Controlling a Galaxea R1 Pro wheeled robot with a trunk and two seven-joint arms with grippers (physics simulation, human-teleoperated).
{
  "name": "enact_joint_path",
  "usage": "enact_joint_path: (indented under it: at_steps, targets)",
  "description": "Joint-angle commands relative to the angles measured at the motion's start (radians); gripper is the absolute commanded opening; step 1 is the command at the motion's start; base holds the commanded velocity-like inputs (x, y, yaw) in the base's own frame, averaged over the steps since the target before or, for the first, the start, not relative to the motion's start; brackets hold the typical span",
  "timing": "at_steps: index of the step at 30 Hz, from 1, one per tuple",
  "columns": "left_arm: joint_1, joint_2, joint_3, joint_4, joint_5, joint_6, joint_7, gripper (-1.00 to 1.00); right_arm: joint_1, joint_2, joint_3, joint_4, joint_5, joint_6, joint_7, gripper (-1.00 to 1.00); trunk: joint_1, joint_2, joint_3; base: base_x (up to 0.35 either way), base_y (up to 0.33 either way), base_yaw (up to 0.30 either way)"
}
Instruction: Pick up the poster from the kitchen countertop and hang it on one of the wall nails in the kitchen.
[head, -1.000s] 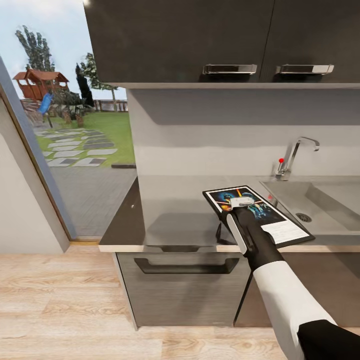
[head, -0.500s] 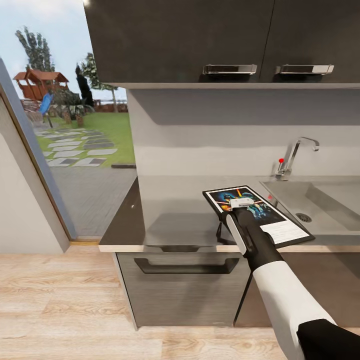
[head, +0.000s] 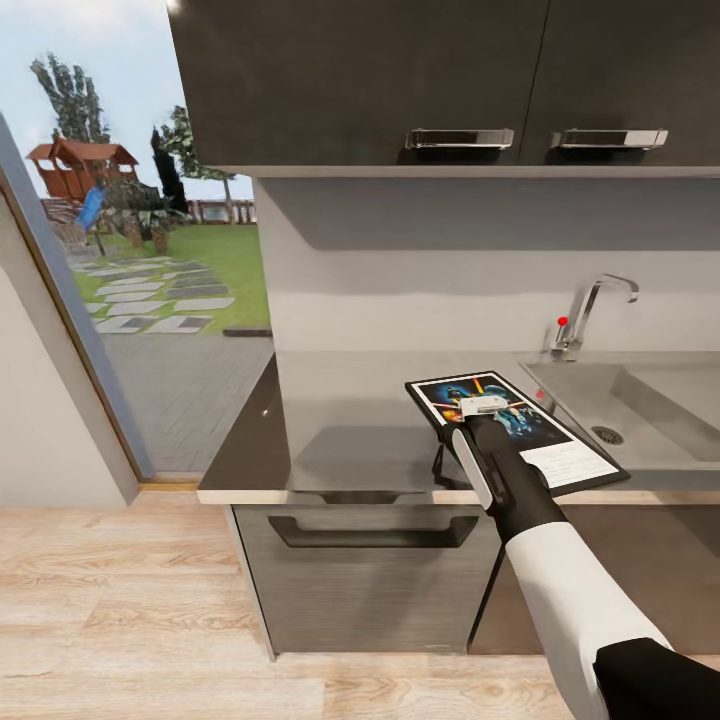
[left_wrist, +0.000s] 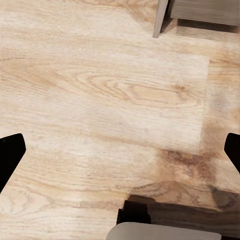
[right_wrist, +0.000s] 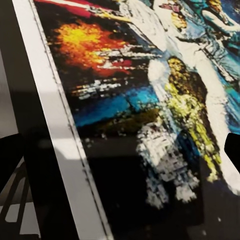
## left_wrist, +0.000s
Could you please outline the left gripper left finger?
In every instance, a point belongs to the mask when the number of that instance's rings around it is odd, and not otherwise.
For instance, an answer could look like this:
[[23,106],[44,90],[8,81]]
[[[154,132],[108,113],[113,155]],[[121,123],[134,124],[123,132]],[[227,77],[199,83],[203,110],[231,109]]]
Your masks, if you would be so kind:
[[26,153],[22,133],[0,138],[0,193]]

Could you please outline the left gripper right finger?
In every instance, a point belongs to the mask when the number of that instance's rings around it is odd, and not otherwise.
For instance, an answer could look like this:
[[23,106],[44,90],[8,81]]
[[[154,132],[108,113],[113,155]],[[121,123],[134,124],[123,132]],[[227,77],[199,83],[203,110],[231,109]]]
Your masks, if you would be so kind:
[[235,133],[228,133],[224,151],[240,173],[240,135]]

